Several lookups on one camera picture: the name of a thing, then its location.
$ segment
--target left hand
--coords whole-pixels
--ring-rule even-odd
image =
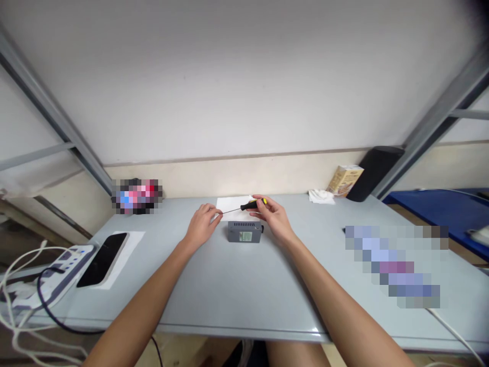
[[[214,215],[219,214],[212,222]],[[223,212],[215,208],[212,204],[202,204],[197,209],[188,225],[187,234],[182,242],[197,250],[202,246],[214,233],[215,228],[223,218]]]

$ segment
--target beige box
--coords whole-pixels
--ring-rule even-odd
[[[338,166],[326,191],[335,197],[346,197],[362,172],[363,168],[357,165]]]

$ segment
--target black cable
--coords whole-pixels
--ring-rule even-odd
[[[46,268],[46,269],[44,269],[44,270],[41,271],[41,273],[39,274],[39,278],[37,278],[37,295],[39,297],[39,300],[41,301],[42,308],[44,308],[44,311],[46,311],[46,313],[51,318],[51,320],[53,320],[56,323],[56,325],[58,325],[60,328],[62,328],[63,330],[66,330],[66,331],[68,331],[68,332],[70,332],[72,334],[79,334],[79,335],[97,335],[97,334],[103,334],[105,332],[105,330],[99,330],[99,331],[81,331],[81,330],[72,329],[72,328],[66,326],[65,324],[63,324],[61,321],[59,321],[56,318],[56,316],[54,316],[52,314],[51,310],[47,307],[47,303],[44,300],[44,297],[43,297],[42,292],[41,292],[41,278],[42,278],[42,275],[44,274],[44,272],[47,271],[47,270],[52,270],[55,273],[59,273],[59,274],[63,274],[65,271],[64,270],[61,270],[59,268]],[[153,340],[154,346],[156,347],[156,351],[158,352],[159,364],[160,364],[161,367],[163,367],[163,361],[161,359],[161,354],[159,352],[158,343],[156,342],[155,338],[153,338],[153,336],[151,336],[151,340]]]
[[[161,354],[159,353],[158,343],[156,342],[156,339],[153,338],[153,336],[151,336],[151,340],[153,341],[154,346],[156,347],[156,351],[158,352],[159,365],[163,367],[163,360],[161,359]]]

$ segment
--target black phone screen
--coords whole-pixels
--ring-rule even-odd
[[[95,285],[104,280],[107,271],[111,267],[112,262],[114,262],[126,237],[127,233],[118,233],[107,237],[92,262],[81,276],[76,285],[78,288],[87,285]]]

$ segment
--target gray table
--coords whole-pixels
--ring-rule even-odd
[[[465,352],[465,348],[424,309],[401,309],[387,297],[362,263],[345,250],[346,225],[411,225],[373,197],[363,203],[309,202],[307,195],[276,195],[297,235],[333,277],[404,349]],[[73,327],[106,328],[141,285],[168,257],[201,203],[216,198],[167,199],[155,215],[113,216],[93,240],[116,230],[145,231],[110,290],[73,287],[53,307]],[[259,244],[229,243],[227,222],[192,257],[168,301],[157,330],[255,339],[330,342],[308,293],[270,229]],[[489,277],[449,252],[442,289],[449,308],[441,316],[476,351],[489,351]],[[50,320],[39,311],[35,324]]]

